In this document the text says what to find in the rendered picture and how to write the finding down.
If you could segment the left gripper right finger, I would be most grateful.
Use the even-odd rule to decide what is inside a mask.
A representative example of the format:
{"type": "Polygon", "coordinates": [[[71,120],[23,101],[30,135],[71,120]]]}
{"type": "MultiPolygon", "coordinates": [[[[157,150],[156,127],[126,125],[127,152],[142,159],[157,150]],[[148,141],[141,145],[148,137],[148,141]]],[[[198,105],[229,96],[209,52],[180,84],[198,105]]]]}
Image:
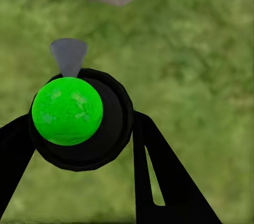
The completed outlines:
{"type": "Polygon", "coordinates": [[[132,137],[137,224],[221,224],[153,120],[136,110],[132,137]],[[145,147],[166,206],[153,202],[145,147]]]}

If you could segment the pesticide atomizer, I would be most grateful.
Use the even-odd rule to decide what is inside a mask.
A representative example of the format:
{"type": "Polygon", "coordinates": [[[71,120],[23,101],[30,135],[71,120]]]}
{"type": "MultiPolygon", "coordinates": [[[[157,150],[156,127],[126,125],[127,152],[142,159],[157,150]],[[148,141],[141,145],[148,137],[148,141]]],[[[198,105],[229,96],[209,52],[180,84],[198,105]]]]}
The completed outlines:
{"type": "Polygon", "coordinates": [[[131,140],[133,103],[106,72],[81,68],[87,43],[73,38],[49,45],[61,73],[34,97],[28,131],[43,158],[65,170],[96,170],[115,160],[131,140]]]}

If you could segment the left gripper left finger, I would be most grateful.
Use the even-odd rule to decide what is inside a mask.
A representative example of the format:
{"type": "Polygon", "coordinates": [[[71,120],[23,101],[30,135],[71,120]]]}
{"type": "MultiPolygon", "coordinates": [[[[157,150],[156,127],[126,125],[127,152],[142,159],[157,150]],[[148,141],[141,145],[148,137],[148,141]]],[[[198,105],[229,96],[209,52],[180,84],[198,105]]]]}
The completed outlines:
{"type": "Polygon", "coordinates": [[[0,129],[0,219],[36,150],[28,122],[26,114],[0,129]]]}

